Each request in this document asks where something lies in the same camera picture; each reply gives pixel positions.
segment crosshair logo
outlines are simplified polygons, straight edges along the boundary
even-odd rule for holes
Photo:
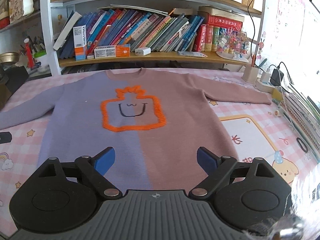
[[[150,195],[150,196],[152,196],[152,197],[154,197],[154,198],[159,198],[159,197],[161,197],[161,195],[160,195],[159,193],[154,193],[154,194],[152,194],[152,195]]]

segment gray ribbed panel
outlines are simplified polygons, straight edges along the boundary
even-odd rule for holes
[[[182,190],[133,191],[105,201],[86,224],[68,232],[42,235],[24,230],[10,240],[238,240],[246,237],[223,224],[205,201]]]

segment yellow star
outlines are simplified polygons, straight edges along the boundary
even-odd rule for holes
[[[16,183],[16,188],[20,188],[20,186],[21,186],[21,183],[20,183],[20,182],[17,182],[17,183]]]
[[[218,105],[217,101],[212,101],[212,100],[210,100],[209,104],[211,104],[213,106],[217,106]]]
[[[33,131],[33,130],[31,129],[29,132],[27,132],[27,137],[33,136],[34,133],[35,133],[35,131]]]

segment neckline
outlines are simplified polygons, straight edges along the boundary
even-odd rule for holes
[[[131,80],[142,77],[147,72],[146,68],[141,68],[136,72],[114,74],[111,69],[106,70],[108,78],[112,80]]]

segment rainbow print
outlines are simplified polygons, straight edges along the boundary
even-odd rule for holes
[[[8,159],[9,159],[9,155],[7,153],[0,153],[0,160],[5,162]]]

